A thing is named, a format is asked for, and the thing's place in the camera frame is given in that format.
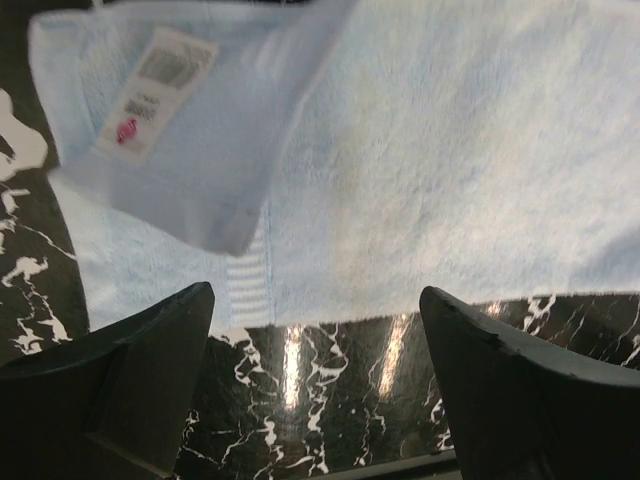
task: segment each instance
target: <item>barcode label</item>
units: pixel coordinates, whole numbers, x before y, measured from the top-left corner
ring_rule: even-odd
[[[135,115],[136,117],[143,118],[148,122],[153,121],[153,118],[156,116],[155,108],[149,107],[140,102],[136,102],[132,99],[129,99],[127,104],[124,106],[124,111],[130,115]]]
[[[142,64],[138,75],[181,90],[196,76],[199,69],[198,62],[156,47]]]
[[[215,43],[156,28],[97,145],[123,161],[142,165],[183,102],[207,79],[219,51]]]

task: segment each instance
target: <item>towel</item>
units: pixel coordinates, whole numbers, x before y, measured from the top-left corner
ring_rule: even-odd
[[[55,176],[190,245],[244,253],[356,3],[142,2],[36,16],[30,59],[56,132]]]
[[[216,291],[212,331],[413,312],[425,285],[467,302],[637,291],[638,8],[363,1],[246,256],[56,186],[92,328],[196,280]]]

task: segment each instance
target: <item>black marble surface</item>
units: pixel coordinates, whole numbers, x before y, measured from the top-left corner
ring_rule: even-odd
[[[638,295],[477,308],[561,347],[640,368]],[[209,340],[174,478],[302,478],[451,448],[419,314],[239,329]]]
[[[57,158],[27,57],[29,18],[52,3],[0,0],[0,364],[88,330],[71,241],[46,178]],[[8,134],[9,115],[24,141]],[[44,149],[29,148],[39,142]]]
[[[0,89],[15,118],[49,147],[25,159],[0,123],[0,171],[8,172],[0,174],[0,365],[87,332],[72,246],[46,181],[55,148],[31,83],[26,27],[37,11],[90,3],[0,0]],[[638,295],[478,308],[578,353],[640,368]],[[174,479],[304,478],[437,461],[452,447],[417,314],[238,329],[208,341]]]

